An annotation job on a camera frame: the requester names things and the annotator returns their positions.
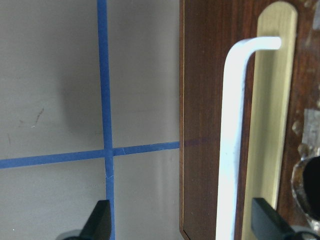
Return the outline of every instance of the white bent rod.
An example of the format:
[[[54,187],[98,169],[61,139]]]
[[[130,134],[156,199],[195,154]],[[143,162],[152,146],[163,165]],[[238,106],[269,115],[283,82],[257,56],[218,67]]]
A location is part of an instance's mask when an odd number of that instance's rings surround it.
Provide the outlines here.
[[[237,42],[226,56],[223,72],[216,240],[234,240],[246,70],[258,50],[277,50],[278,36]]]

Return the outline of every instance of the tape grid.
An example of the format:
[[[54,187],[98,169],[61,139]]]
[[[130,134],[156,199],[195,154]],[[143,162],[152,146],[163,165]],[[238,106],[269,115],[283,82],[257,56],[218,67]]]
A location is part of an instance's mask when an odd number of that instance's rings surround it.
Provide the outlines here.
[[[108,26],[107,26],[107,1],[96,0],[98,21],[99,66],[102,105],[102,126],[104,149],[70,152],[61,154],[19,157],[0,160],[0,169],[35,166],[44,164],[63,163],[71,161],[105,159],[105,187],[106,199],[110,200],[111,207],[111,237],[115,240],[115,208],[114,208],[114,156],[138,154],[162,150],[178,149],[179,142],[165,142],[149,145],[113,148],[111,124],[111,99],[109,79],[109,54],[108,54]]]

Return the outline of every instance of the black object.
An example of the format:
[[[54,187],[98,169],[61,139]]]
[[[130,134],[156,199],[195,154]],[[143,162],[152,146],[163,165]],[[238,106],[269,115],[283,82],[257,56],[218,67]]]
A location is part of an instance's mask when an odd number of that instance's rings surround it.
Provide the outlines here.
[[[320,240],[312,232],[295,232],[264,198],[252,199],[251,229],[258,240]]]
[[[109,200],[96,203],[79,236],[64,240],[109,240],[111,235],[111,209]]]

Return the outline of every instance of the white hook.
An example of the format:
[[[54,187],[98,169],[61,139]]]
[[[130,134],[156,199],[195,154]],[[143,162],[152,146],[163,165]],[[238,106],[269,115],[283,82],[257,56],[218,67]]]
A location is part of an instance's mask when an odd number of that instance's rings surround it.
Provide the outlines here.
[[[281,38],[261,36],[237,42],[223,72],[216,240],[234,240],[245,80],[248,60],[258,50],[278,50]]]

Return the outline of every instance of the dark wood surface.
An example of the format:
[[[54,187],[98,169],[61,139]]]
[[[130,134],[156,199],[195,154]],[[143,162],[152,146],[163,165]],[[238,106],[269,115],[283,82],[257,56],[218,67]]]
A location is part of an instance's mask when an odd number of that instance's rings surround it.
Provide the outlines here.
[[[224,61],[237,41],[256,36],[258,16],[274,0],[180,1],[180,231],[185,239],[215,239]],[[312,30],[316,0],[288,0],[298,11],[292,86],[278,212],[305,225],[291,194],[300,159],[304,109],[319,109],[320,31]],[[241,239],[254,58],[247,68],[235,239]]]

